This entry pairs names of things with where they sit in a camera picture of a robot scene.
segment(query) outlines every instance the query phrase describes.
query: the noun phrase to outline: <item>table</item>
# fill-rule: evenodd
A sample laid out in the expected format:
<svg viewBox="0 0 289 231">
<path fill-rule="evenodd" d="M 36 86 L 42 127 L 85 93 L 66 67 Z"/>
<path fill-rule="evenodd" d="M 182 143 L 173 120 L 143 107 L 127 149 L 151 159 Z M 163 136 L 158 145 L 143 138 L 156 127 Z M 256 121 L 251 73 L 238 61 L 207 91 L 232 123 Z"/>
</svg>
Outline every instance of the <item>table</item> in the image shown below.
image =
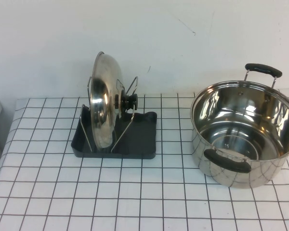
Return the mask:
<svg viewBox="0 0 289 231">
<path fill-rule="evenodd" d="M 140 95 L 138 111 L 158 115 L 152 160 L 75 157 L 86 98 L 18 100 L 0 160 L 0 231 L 289 231 L 289 158 L 262 187 L 217 184 L 192 160 L 193 98 Z"/>
</svg>

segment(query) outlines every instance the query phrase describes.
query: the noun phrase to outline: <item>black handle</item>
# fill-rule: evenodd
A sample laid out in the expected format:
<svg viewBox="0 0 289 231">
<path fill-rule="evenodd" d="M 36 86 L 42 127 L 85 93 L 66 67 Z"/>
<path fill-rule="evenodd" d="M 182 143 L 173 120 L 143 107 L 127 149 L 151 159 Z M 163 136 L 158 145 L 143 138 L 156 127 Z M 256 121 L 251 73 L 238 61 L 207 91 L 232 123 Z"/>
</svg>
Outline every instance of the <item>black handle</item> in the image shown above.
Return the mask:
<svg viewBox="0 0 289 231">
<path fill-rule="evenodd" d="M 276 78 L 279 78 L 283 75 L 281 71 L 263 64 L 246 64 L 245 69 L 249 71 L 257 71 L 260 73 L 269 74 Z"/>
<path fill-rule="evenodd" d="M 233 161 L 227 157 L 218 155 L 214 149 L 207 149 L 203 154 L 212 163 L 227 170 L 239 173 L 249 173 L 251 171 L 251 167 L 247 162 Z"/>
</svg>

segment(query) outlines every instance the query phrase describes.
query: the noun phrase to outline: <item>pot lid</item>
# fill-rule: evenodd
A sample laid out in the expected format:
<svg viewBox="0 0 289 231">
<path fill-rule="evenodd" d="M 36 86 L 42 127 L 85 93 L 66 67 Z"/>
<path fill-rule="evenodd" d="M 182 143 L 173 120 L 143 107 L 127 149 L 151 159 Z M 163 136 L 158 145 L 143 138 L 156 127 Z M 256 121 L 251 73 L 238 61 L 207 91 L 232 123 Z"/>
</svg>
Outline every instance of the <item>pot lid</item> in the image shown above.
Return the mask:
<svg viewBox="0 0 289 231">
<path fill-rule="evenodd" d="M 98 149 L 111 146 L 117 114 L 116 95 L 121 95 L 124 86 L 117 61 L 110 55 L 99 52 L 94 63 L 90 93 L 91 125 L 94 142 Z"/>
</svg>

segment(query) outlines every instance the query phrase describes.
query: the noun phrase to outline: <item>black plastic tray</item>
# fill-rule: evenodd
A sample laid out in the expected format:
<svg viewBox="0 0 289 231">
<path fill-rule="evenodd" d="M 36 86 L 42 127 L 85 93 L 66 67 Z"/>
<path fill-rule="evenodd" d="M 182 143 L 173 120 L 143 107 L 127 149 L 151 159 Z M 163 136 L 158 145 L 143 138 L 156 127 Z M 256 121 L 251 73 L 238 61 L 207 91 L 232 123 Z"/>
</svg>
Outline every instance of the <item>black plastic tray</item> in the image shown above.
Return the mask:
<svg viewBox="0 0 289 231">
<path fill-rule="evenodd" d="M 123 113 L 121 118 L 117 116 L 113 140 L 120 137 L 131 120 L 132 114 Z M 78 122 L 77 129 L 71 143 L 75 156 L 96 158 L 129 158 L 129 159 L 152 159 L 156 152 L 156 124 L 157 114 L 148 112 L 145 114 L 135 113 L 134 120 L 120 139 L 111 153 L 112 147 L 98 150 L 93 138 L 91 117 L 88 107 L 83 105 L 82 123 L 86 130 L 92 152 L 86 140 L 85 134 Z"/>
</svg>

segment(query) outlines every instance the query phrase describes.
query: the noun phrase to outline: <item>stainless steel pot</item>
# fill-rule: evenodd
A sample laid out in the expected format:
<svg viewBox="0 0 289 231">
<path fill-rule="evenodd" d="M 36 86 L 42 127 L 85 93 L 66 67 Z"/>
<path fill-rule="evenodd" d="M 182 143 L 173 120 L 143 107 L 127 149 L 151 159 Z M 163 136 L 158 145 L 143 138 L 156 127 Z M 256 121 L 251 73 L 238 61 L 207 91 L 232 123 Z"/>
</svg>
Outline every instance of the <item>stainless steel pot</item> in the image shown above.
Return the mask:
<svg viewBox="0 0 289 231">
<path fill-rule="evenodd" d="M 289 155 L 289 99 L 273 89 L 282 73 L 247 64 L 244 81 L 200 92 L 191 106 L 193 159 L 218 183 L 237 188 L 270 181 Z M 246 81 L 250 71 L 270 74 L 272 87 Z"/>
</svg>

